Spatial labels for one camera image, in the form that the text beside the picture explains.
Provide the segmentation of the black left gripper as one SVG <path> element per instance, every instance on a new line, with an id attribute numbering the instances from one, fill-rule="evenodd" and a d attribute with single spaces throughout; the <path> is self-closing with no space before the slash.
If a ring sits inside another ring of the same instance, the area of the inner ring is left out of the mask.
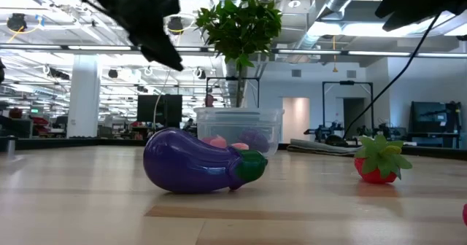
<path id="1" fill-rule="evenodd" d="M 182 71 L 182 59 L 163 31 L 163 19 L 180 12 L 179 0 L 81 0 L 111 17 L 130 35 L 148 61 Z M 142 44 L 134 36 L 155 37 Z"/>

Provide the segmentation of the purple toy eggplant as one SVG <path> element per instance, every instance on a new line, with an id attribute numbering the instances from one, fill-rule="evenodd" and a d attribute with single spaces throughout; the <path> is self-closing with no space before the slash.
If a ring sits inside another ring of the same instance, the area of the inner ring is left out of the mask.
<path id="1" fill-rule="evenodd" d="M 149 180 L 172 193 L 237 190 L 261 178 L 267 165 L 259 151 L 215 147 L 176 128 L 155 133 L 143 153 Z"/>

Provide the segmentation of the red toy strawberry green leaves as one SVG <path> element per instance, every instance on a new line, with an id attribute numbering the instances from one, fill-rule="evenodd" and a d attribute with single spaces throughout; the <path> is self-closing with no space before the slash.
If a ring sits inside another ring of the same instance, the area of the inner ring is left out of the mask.
<path id="1" fill-rule="evenodd" d="M 354 165 L 362 180 L 372 184 L 388 184 L 401 179 L 401 170 L 412 164 L 401 154 L 403 141 L 388 141 L 383 135 L 373 139 L 361 136 L 362 147 L 354 155 Z"/>

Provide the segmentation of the clear plastic tupperware container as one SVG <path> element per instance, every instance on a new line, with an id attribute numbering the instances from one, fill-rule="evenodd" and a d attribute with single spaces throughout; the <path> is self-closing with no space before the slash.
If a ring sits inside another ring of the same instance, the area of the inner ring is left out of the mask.
<path id="1" fill-rule="evenodd" d="M 196 108 L 197 137 L 221 136 L 227 141 L 227 147 L 241 143 L 239 135 L 243 130 L 260 131 L 269 142 L 265 157 L 275 154 L 279 146 L 279 131 L 283 111 L 281 109 L 249 109 L 249 108 Z"/>

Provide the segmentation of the black computer monitor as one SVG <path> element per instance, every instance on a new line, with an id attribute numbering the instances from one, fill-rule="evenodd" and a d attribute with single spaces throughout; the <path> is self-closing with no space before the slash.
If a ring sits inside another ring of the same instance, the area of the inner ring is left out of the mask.
<path id="1" fill-rule="evenodd" d="M 167 123 L 180 123 L 182 121 L 182 96 L 164 95 L 164 117 Z"/>
<path id="2" fill-rule="evenodd" d="M 163 96 L 139 95 L 136 118 L 139 122 L 163 123 L 165 120 Z"/>

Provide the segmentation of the long linear ceiling light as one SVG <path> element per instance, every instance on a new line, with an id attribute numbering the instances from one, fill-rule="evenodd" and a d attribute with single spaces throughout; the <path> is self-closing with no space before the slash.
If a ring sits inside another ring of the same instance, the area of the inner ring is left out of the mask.
<path id="1" fill-rule="evenodd" d="M 52 53 L 136 53 L 140 49 L 135 46 L 105 46 L 105 45 L 53 45 L 53 44 L 7 44 L 0 43 L 0 50 L 26 50 Z M 414 55 L 416 58 L 443 58 L 443 59 L 467 59 L 467 52 L 391 52 L 391 51 L 363 51 L 363 50 L 271 50 L 278 55 L 340 55 L 340 56 L 370 56 L 370 57 L 401 57 L 408 58 Z"/>

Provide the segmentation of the green potted plant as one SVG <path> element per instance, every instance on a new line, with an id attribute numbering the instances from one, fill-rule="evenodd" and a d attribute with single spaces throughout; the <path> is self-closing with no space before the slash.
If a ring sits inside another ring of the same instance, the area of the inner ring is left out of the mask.
<path id="1" fill-rule="evenodd" d="M 271 52 L 272 41 L 282 30 L 282 13 L 272 0 L 225 0 L 200 9 L 195 24 L 207 34 L 205 43 L 212 45 L 225 63 L 234 62 L 236 106 L 240 107 L 247 70 L 254 66 L 250 56 Z"/>

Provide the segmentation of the yellow hanging ceiling tag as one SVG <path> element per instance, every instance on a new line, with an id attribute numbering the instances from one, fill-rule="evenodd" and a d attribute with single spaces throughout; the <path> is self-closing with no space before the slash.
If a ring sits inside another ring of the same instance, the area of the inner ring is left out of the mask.
<path id="1" fill-rule="evenodd" d="M 333 45 L 333 50 L 336 50 L 336 36 L 332 37 L 332 45 Z M 339 70 L 336 67 L 336 63 L 337 63 L 337 55 L 334 54 L 333 55 L 333 72 L 334 73 L 339 72 Z"/>

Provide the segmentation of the black ceiling track lights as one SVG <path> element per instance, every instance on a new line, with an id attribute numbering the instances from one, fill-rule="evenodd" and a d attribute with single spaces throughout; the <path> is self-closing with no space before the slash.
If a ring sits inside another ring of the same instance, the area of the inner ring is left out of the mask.
<path id="1" fill-rule="evenodd" d="M 63 80 L 70 80 L 70 76 L 62 71 L 59 71 L 53 67 L 49 68 L 48 75 L 57 78 L 57 79 L 63 79 Z"/>

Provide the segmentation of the dark monitor on desk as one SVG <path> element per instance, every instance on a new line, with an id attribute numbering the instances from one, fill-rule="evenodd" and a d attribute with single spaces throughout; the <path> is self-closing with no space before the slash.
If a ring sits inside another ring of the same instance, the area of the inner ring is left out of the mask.
<path id="1" fill-rule="evenodd" d="M 460 102 L 416 102 L 411 105 L 410 133 L 459 133 L 462 128 Z"/>

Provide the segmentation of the dark robot equipment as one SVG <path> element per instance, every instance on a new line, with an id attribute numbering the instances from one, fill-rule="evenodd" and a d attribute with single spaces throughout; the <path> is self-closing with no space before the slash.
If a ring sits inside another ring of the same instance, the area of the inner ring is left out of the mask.
<path id="1" fill-rule="evenodd" d="M 390 127 L 387 123 L 381 123 L 373 129 L 362 125 L 357 128 L 357 133 L 359 136 L 367 137 L 383 135 L 388 141 L 405 141 L 407 138 L 406 128 Z"/>

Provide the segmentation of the red office chair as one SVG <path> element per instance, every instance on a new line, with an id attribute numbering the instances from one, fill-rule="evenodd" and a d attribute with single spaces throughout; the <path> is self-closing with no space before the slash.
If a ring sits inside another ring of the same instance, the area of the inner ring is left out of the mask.
<path id="1" fill-rule="evenodd" d="M 41 133 L 47 133 L 48 132 L 48 125 L 49 122 L 44 119 L 43 117 L 32 117 L 32 123 L 33 123 L 33 135 L 38 136 Z"/>

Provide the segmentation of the blue robot equipment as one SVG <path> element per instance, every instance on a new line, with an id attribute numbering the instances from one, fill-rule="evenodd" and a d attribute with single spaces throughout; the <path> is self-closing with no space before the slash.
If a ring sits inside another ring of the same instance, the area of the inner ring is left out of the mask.
<path id="1" fill-rule="evenodd" d="M 335 134 L 336 131 L 343 131 L 344 128 L 341 123 L 332 122 L 330 127 L 325 125 L 319 125 L 316 129 L 307 129 L 304 131 L 304 135 L 314 134 L 314 140 L 318 143 L 324 143 L 336 147 L 345 147 L 347 142 L 341 137 Z"/>

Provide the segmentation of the grey folded cloth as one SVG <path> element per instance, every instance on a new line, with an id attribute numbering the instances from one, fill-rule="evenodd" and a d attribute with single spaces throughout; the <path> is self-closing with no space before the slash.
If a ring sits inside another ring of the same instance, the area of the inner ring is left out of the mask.
<path id="1" fill-rule="evenodd" d="M 320 155 L 336 155 L 336 156 L 354 156 L 355 153 L 362 149 L 359 147 L 336 147 L 315 141 L 305 141 L 300 139 L 291 139 L 287 147 L 288 152 L 302 152 Z"/>

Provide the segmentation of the small grey cylinder post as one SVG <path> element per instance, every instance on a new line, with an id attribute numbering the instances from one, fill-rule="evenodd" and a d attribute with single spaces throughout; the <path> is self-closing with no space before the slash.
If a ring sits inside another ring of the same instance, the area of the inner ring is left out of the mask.
<path id="1" fill-rule="evenodd" d="M 7 137 L 7 157 L 13 159 L 15 156 L 16 141 L 18 140 L 15 136 Z"/>

